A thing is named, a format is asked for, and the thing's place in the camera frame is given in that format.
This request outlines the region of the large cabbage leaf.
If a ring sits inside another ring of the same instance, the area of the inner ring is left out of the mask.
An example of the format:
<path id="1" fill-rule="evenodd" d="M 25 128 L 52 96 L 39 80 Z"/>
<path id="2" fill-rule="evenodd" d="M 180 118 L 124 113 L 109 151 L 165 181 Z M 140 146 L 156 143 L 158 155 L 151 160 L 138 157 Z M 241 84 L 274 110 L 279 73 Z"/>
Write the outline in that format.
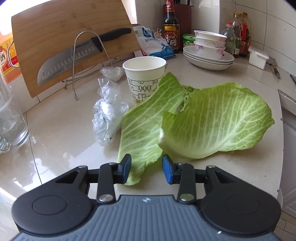
<path id="1" fill-rule="evenodd" d="M 275 121 L 268 104 L 239 83 L 194 89 L 178 113 L 163 113 L 159 147 L 186 159 L 246 150 L 261 141 Z"/>

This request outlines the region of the small clear plastic wrap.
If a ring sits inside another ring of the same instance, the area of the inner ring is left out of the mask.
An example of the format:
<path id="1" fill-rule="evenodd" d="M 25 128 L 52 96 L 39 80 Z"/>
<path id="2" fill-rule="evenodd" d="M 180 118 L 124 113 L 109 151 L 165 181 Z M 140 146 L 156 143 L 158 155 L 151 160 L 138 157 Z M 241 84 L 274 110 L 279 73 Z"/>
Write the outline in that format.
<path id="1" fill-rule="evenodd" d="M 125 71 L 122 67 L 112 66 L 101 68 L 100 73 L 113 82 L 118 82 L 125 75 Z"/>

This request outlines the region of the clear glass jug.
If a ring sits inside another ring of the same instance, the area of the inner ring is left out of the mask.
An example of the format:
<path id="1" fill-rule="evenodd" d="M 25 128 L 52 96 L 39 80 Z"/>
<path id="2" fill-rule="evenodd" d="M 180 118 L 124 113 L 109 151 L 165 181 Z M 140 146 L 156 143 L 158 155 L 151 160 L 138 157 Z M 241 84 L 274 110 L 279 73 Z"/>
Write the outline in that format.
<path id="1" fill-rule="evenodd" d="M 11 147 L 21 147 L 29 138 L 29 129 L 25 118 L 14 100 L 11 87 L 1 73 L 1 154 Z"/>

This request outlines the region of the middle white plate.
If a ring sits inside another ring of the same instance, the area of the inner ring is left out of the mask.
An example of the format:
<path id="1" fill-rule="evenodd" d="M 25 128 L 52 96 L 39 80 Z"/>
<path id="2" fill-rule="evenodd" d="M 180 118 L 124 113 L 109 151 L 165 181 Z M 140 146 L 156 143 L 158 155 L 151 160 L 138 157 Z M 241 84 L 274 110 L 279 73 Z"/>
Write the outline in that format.
<path id="1" fill-rule="evenodd" d="M 187 60 L 190 63 L 192 63 L 198 67 L 205 68 L 205 69 L 215 69 L 215 68 L 223 69 L 222 67 L 224 67 L 224 66 L 226 69 L 226 68 L 228 68 L 228 66 L 230 66 L 234 63 L 234 61 L 230 61 L 230 62 L 209 61 L 209 60 L 204 60 L 204 59 L 192 57 L 187 54 L 184 54 L 184 56 L 187 58 Z"/>

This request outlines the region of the top white plate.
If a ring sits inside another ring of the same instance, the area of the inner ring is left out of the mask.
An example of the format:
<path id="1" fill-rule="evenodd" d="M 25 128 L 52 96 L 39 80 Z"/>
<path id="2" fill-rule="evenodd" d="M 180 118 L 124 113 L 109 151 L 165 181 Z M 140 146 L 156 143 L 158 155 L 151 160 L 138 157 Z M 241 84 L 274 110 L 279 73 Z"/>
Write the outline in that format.
<path id="1" fill-rule="evenodd" d="M 215 63 L 232 63 L 234 62 L 234 57 L 232 55 L 230 55 L 227 52 L 224 52 L 223 56 L 216 60 L 216 59 L 212 59 L 212 58 L 205 58 L 205 57 L 200 57 L 197 55 L 196 53 L 196 49 L 194 46 L 186 46 L 183 48 L 183 53 L 187 54 L 190 57 L 199 59 L 199 60 L 204 60 L 204 61 L 210 61 L 210 62 L 215 62 Z"/>

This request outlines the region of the bottom floral white bowl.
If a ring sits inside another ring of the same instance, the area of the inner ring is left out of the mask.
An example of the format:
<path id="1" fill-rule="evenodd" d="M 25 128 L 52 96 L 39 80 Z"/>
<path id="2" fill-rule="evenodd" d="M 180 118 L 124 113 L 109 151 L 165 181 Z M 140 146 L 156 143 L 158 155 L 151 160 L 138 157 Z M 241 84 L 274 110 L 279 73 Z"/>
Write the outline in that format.
<path id="1" fill-rule="evenodd" d="M 197 43 L 194 43 L 194 44 L 195 44 L 197 55 L 200 57 L 218 60 L 218 59 L 221 59 L 224 54 L 225 47 L 214 48 L 214 47 L 203 46 Z"/>

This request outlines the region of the green lid jar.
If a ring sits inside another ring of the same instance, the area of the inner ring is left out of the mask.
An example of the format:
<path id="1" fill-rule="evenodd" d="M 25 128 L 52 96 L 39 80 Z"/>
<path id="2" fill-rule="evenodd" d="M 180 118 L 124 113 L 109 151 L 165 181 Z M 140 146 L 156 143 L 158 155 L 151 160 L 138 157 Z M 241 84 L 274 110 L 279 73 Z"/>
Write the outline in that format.
<path id="1" fill-rule="evenodd" d="M 183 34 L 183 47 L 193 46 L 195 41 L 195 35 Z"/>

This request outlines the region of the middle floral white bowl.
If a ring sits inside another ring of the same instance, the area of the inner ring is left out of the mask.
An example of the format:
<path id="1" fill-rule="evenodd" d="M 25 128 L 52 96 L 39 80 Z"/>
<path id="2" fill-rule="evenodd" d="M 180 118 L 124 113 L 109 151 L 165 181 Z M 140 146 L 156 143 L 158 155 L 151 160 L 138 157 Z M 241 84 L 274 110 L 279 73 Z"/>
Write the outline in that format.
<path id="1" fill-rule="evenodd" d="M 195 37 L 194 42 L 197 45 L 202 45 L 202 46 L 212 47 L 212 48 L 224 48 L 226 44 L 223 41 L 210 40 L 210 39 L 198 38 L 198 37 Z"/>

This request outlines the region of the red label sauce bottle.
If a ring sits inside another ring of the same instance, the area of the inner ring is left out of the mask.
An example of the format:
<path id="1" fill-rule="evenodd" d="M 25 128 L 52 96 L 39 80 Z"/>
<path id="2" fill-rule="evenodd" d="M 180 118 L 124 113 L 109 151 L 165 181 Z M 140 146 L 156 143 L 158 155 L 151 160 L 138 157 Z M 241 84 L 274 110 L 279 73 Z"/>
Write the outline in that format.
<path id="1" fill-rule="evenodd" d="M 239 56 L 246 57 L 248 54 L 248 49 L 251 42 L 251 37 L 250 37 L 251 23 L 249 22 L 248 14 L 245 12 L 240 14 L 240 21 L 242 24 L 242 31 L 241 31 L 241 44 L 240 44 Z"/>

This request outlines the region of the white plastic seasoning box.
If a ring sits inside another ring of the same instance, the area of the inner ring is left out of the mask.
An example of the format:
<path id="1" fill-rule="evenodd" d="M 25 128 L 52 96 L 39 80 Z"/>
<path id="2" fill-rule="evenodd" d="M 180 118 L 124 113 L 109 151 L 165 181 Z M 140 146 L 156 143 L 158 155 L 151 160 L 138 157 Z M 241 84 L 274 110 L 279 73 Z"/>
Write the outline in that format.
<path id="1" fill-rule="evenodd" d="M 261 70 L 264 70 L 269 55 L 263 50 L 250 46 L 249 49 L 249 64 Z"/>

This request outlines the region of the top floral white bowl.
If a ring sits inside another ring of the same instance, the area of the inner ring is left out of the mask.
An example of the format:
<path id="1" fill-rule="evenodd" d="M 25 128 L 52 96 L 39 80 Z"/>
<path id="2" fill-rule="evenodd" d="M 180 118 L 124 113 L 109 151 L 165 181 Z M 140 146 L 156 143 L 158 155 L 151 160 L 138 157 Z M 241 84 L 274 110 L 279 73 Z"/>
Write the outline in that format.
<path id="1" fill-rule="evenodd" d="M 194 30 L 194 34 L 195 34 L 195 37 L 209 39 L 209 40 L 215 40 L 215 41 L 225 42 L 227 39 L 226 36 L 221 35 L 219 33 L 203 31 L 203 30 Z"/>

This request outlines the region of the dark vinegar bottle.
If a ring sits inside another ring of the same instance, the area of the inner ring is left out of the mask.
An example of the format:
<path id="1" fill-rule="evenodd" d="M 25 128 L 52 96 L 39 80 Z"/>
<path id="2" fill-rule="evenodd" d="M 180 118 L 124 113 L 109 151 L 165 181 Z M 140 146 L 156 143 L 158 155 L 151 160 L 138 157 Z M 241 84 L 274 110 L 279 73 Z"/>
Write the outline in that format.
<path id="1" fill-rule="evenodd" d="M 180 50 L 180 25 L 175 17 L 174 1 L 166 0 L 166 15 L 163 20 L 163 38 L 174 53 Z"/>

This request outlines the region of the orange yellow oil bottle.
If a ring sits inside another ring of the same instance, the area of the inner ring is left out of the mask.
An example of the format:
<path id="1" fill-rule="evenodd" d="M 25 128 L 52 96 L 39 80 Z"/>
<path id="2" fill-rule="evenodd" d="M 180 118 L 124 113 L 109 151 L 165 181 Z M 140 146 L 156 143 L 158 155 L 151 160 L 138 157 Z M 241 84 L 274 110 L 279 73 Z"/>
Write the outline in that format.
<path id="1" fill-rule="evenodd" d="M 15 45 L 13 43 L 13 34 L 1 34 L 1 74 L 4 81 L 9 84 L 22 73 L 19 68 L 19 61 L 16 55 Z"/>

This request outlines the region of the bamboo cutting board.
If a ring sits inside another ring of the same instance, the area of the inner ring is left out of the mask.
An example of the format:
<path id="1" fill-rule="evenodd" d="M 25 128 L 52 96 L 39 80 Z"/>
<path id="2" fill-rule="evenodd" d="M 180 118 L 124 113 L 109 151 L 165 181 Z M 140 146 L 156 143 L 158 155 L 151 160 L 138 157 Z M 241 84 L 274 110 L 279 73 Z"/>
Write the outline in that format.
<path id="1" fill-rule="evenodd" d="M 20 69 L 31 97 L 72 75 L 71 70 L 39 86 L 42 64 L 54 55 L 91 37 L 132 25 L 121 1 L 48 1 L 11 18 Z"/>

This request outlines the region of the dark red knife block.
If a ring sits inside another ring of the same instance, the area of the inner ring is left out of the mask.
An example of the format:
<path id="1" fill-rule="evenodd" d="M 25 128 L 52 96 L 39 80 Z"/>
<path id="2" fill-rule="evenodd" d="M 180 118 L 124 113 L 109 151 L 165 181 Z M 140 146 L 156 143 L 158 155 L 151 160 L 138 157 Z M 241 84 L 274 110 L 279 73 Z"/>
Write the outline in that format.
<path id="1" fill-rule="evenodd" d="M 180 36 L 190 34 L 192 31 L 192 9 L 193 7 L 186 1 L 182 4 L 181 1 L 174 1 L 175 16 L 180 25 Z"/>

